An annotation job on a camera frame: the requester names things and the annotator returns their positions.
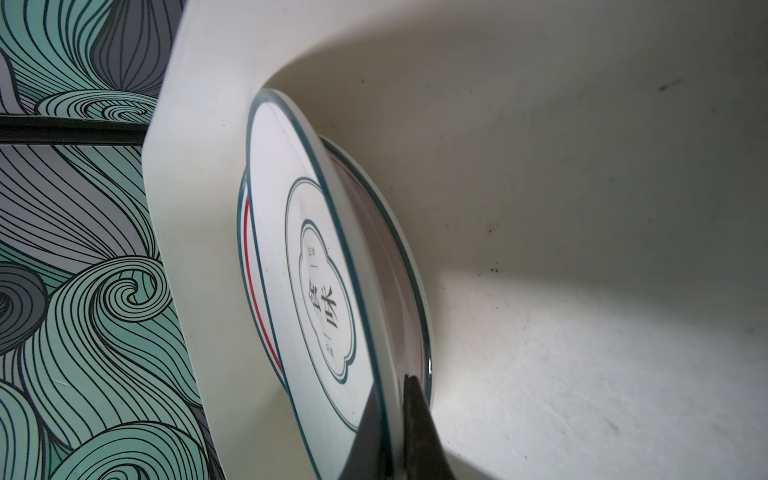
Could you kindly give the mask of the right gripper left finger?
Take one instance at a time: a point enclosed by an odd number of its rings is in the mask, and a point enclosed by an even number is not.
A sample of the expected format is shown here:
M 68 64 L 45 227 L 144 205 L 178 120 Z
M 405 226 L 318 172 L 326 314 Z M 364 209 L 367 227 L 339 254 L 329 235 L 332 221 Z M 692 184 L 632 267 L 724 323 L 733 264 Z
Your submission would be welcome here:
M 391 454 L 385 447 L 384 426 L 378 394 L 372 387 L 340 480 L 389 478 Z

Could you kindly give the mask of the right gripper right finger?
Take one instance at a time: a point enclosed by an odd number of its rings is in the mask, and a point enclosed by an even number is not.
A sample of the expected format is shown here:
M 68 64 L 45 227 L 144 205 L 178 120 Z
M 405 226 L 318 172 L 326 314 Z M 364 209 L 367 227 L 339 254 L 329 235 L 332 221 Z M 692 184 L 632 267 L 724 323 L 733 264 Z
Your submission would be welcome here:
M 454 480 L 419 379 L 406 376 L 403 396 L 404 455 L 408 480 Z

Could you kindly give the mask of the black text white plate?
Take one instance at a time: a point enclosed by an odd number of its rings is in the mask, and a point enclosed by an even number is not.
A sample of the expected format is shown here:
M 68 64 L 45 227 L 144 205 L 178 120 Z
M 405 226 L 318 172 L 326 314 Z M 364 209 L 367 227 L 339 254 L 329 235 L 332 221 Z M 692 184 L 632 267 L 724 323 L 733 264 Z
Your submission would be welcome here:
M 274 89 L 251 105 L 246 159 L 260 279 L 315 475 L 339 479 L 374 387 L 403 467 L 403 415 L 383 302 L 351 200 L 319 135 Z

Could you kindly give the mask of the red text white plate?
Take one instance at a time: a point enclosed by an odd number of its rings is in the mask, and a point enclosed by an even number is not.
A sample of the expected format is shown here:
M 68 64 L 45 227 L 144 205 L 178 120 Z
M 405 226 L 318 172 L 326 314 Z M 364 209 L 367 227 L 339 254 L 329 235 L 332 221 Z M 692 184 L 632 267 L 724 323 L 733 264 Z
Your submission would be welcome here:
M 434 401 L 432 322 L 423 282 L 410 246 L 390 205 L 373 179 L 348 152 L 330 139 L 321 139 L 345 188 L 368 242 L 379 285 L 385 297 L 398 372 L 419 379 L 428 405 Z M 238 193 L 238 254 L 244 289 L 262 347 L 282 387 L 286 386 L 278 358 L 271 315 L 260 279 L 258 248 L 253 233 L 248 173 Z

